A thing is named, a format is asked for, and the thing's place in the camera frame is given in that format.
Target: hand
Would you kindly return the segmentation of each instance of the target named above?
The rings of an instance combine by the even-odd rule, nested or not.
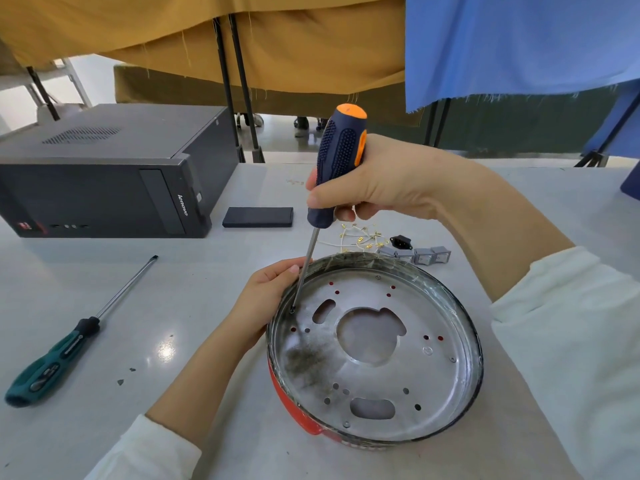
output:
[[[370,219],[379,210],[434,219],[434,193],[459,159],[436,148],[368,135],[364,161],[355,170],[316,188],[316,170],[311,172],[307,205],[337,207],[335,215],[343,221],[354,221],[356,214]]]
[[[253,347],[264,333],[267,323],[278,310],[284,290],[298,279],[304,263],[304,257],[284,259],[259,269],[247,281],[223,322],[246,337],[247,349]]]

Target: white sleeve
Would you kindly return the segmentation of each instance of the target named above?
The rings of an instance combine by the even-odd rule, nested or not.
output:
[[[581,475],[640,478],[640,283],[573,248],[533,263],[492,309]]]
[[[196,445],[140,415],[84,480],[188,480],[201,453]]]

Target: screwdriver shaft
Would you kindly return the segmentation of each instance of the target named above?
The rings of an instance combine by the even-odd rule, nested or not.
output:
[[[157,259],[158,259],[157,255],[156,256],[152,256],[151,259],[149,259],[149,261],[147,261],[147,264],[142,266],[142,268],[140,268],[140,271],[137,272],[136,274],[134,274],[133,278],[130,279],[127,282],[127,284],[122,287],[122,289],[120,291],[118,291],[116,296],[111,298],[109,300],[109,302],[104,306],[104,308],[101,309],[98,313],[96,313],[95,317],[100,319],[100,317],[103,316],[107,312],[107,310],[118,300],[118,298],[121,297],[126,290],[131,288],[131,285],[138,279],[140,274],[144,273],[149,266],[151,266],[153,263],[155,263],[157,261]]]
[[[291,306],[291,313],[296,311],[296,306],[298,306],[298,302],[300,300],[300,290],[302,290],[302,284],[305,282],[305,275],[307,274],[307,268],[309,267],[309,261],[311,261],[311,254],[314,253],[314,248],[316,247],[316,241],[318,240],[318,233],[320,233],[320,229],[314,227],[314,231],[311,234],[311,241],[309,242],[309,249],[307,250],[307,256],[305,257],[305,263],[302,266],[302,271],[300,271],[300,277],[298,278],[298,288],[296,290],[296,296],[293,298],[293,305]]]

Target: white table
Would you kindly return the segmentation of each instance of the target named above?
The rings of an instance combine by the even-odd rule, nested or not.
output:
[[[0,479],[82,478],[156,400],[222,320],[249,275],[306,252],[308,165],[240,165],[212,213],[206,239],[19,239],[0,223],[0,385],[98,311],[153,255],[160,256],[108,316],[75,371],[36,407],[0,405]],[[506,168],[500,173],[576,243],[640,279],[640,201],[619,192],[628,169]],[[230,205],[293,206],[290,229],[224,229]],[[429,272],[476,323],[485,379],[453,428],[385,452],[306,434],[277,398],[264,340],[242,361],[194,478],[578,478],[526,384],[490,329],[489,300],[452,236],[437,222],[382,212],[369,226],[418,247],[444,245]],[[338,242],[339,224],[321,240]],[[335,252],[319,244],[315,257]],[[124,379],[122,385],[117,380]]]

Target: screwdriver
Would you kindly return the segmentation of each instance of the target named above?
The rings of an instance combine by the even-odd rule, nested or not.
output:
[[[158,256],[151,257],[146,265],[142,266],[140,271],[118,291],[116,296],[109,300],[103,309],[93,317],[80,320],[76,328],[54,345],[46,355],[43,355],[23,370],[4,395],[5,402],[14,408],[24,408],[41,400],[55,383],[65,375],[71,363],[78,357],[78,353],[87,339],[100,331],[100,317],[107,313],[118,298],[131,288],[138,277],[157,259]]]
[[[326,124],[317,158],[316,185],[324,184],[355,169],[362,162],[364,145],[367,141],[367,113],[356,104],[340,104]],[[295,313],[300,300],[300,290],[316,247],[320,229],[333,224],[334,207],[328,209],[308,209],[307,220],[314,227],[305,257],[305,263],[298,279],[298,288],[290,313]]]

